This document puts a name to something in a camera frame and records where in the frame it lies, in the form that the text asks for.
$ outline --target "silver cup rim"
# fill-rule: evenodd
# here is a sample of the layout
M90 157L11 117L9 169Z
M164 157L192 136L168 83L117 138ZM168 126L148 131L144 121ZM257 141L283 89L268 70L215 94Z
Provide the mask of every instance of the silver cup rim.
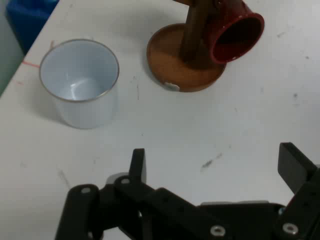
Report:
M47 56L52 52L54 51L55 49L59 48L59 47L62 47L63 45L65 44L69 44L69 43L72 43L72 42L79 42L79 41L82 41L82 42L91 42L91 43L94 43L94 44L98 44L98 45L101 45L102 47L104 47L105 49L107 49L108 51L110 51L110 53L114 56L114 59L116 61L116 65L117 65L117 75L115 77L115 81L114 83L112 84L112 86L110 88L108 88L107 90L105 90L103 93L101 93L100 95L97 95L95 97L92 97L92 98L88 98L88 99L83 99L83 100L73 100L73 99L67 99L67 98L64 98L64 97L60 97L56 94L54 94L53 92L51 92L45 85L42 77L41 77L41 68L43 66L43 63L45 61L45 59L47 58ZM44 87L44 89L53 97L61 100L61 101L64 101L64 102L69 102L69 103L86 103L86 102L91 102L91 101L94 101L102 96L104 96L105 94L107 94L108 92L110 92L112 90L112 88L116 85L117 81L118 81L118 78L119 78L119 73L120 73L120 67L119 67L119 61L117 59L117 56L114 54L114 52L109 48L107 47L106 45L104 45L103 43L101 42L98 42L98 41L95 41L95 40L91 40L91 39L81 39L81 38L76 38L76 39L71 39L71 40L67 40L67 41L64 41L64 42L61 42L59 43L58 45L52 47L42 58L41 60L41 64L40 64L40 67L39 67L39 78L40 78L40 82L42 84L42 86Z

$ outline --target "round wooden base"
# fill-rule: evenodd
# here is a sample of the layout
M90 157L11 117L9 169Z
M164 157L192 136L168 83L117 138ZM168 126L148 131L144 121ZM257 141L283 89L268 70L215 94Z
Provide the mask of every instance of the round wooden base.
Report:
M196 92L213 84L224 72L225 64L213 63L201 43L197 56L190 62L179 57L184 23L157 31L147 46L147 60L153 75L164 85L180 92Z

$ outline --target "white table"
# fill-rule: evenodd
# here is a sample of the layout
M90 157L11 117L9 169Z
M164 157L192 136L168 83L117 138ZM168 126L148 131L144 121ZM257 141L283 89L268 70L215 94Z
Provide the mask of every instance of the white table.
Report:
M52 41L102 42L120 64L118 112L104 127L69 127L38 68L21 64L0 98L0 239L54 239L69 187L103 187L109 175L129 169L134 148L146 149L150 186L195 205L287 204L293 194L277 173L279 143L293 142L319 163L320 2L246 2L265 18L261 40L208 89L179 93L155 82L145 56L155 31L185 21L186 6L61 0L24 61L39 65Z

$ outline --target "white enamel cup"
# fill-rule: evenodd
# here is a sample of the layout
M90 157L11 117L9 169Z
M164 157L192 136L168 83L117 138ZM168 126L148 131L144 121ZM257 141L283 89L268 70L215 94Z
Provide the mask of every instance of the white enamel cup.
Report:
M40 80L56 109L70 126L99 127L117 108L119 63L105 45L86 39L52 48L40 65Z

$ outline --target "red cup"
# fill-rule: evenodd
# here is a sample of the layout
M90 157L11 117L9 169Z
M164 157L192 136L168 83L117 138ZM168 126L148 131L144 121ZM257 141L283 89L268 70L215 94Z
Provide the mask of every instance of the red cup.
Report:
M203 40L213 62L226 64L246 54L260 39L265 20L242 0L217 0L218 14L204 30Z

